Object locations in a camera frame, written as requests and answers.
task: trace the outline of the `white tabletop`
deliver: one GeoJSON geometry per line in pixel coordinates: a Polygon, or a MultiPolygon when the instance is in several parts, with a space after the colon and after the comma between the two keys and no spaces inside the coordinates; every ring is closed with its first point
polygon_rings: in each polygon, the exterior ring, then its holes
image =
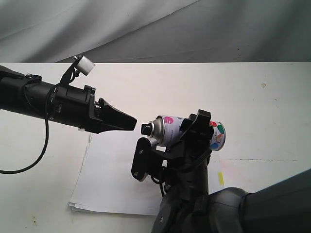
{"type": "MultiPolygon", "coordinates": [[[[51,83],[69,66],[2,65],[51,83]]],[[[226,129],[225,186],[255,192],[311,167],[310,74],[311,63],[96,64],[73,84],[95,87],[97,99],[139,123],[210,111],[226,129]]],[[[43,120],[1,110],[0,132],[0,169],[22,168],[40,154],[43,120]]],[[[87,141],[88,133],[52,122],[42,161],[25,173],[0,175],[1,232],[151,231],[151,216],[70,211],[87,141]]]]}

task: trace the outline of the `spray paint can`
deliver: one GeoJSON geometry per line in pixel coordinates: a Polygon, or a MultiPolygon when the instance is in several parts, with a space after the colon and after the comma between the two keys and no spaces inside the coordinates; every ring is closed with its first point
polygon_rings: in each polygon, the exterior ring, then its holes
{"type": "MultiPolygon", "coordinates": [[[[154,121],[143,124],[141,133],[157,140],[158,146],[167,147],[177,142],[183,134],[180,127],[185,119],[177,116],[158,116],[154,121]]],[[[211,121],[214,134],[210,140],[210,148],[220,150],[225,144],[225,128],[222,123],[211,121]]]]}

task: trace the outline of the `stack of paper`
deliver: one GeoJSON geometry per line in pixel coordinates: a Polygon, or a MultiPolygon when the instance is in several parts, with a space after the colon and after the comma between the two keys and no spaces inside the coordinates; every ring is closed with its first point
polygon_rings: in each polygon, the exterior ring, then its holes
{"type": "MultiPolygon", "coordinates": [[[[93,135],[69,205],[74,211],[157,215],[162,199],[159,186],[148,176],[139,182],[131,166],[139,129],[93,135]]],[[[223,189],[219,155],[208,165],[209,192],[223,189]]]]}

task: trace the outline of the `yellow sticker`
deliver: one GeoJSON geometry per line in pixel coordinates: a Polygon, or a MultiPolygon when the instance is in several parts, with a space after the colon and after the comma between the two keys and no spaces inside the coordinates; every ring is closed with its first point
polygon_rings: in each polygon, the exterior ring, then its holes
{"type": "Polygon", "coordinates": [[[223,173],[221,171],[218,172],[218,178],[219,178],[219,183],[221,185],[224,185],[223,173]]]}

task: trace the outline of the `white table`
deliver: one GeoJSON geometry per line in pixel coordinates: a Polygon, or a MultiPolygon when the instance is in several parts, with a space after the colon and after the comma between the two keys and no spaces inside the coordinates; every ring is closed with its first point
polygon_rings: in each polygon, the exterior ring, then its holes
{"type": "MultiPolygon", "coordinates": [[[[69,66],[3,65],[51,83],[69,66]]],[[[221,150],[225,186],[254,192],[311,167],[310,74],[311,63],[97,64],[73,84],[95,87],[96,98],[135,116],[138,124],[161,114],[210,111],[227,133],[221,150]]],[[[41,152],[43,120],[2,110],[0,132],[1,169],[22,168],[41,152]]],[[[37,166],[0,175],[1,232],[150,232],[151,216],[72,213],[67,203],[88,133],[56,123],[50,132],[37,166]]]]}

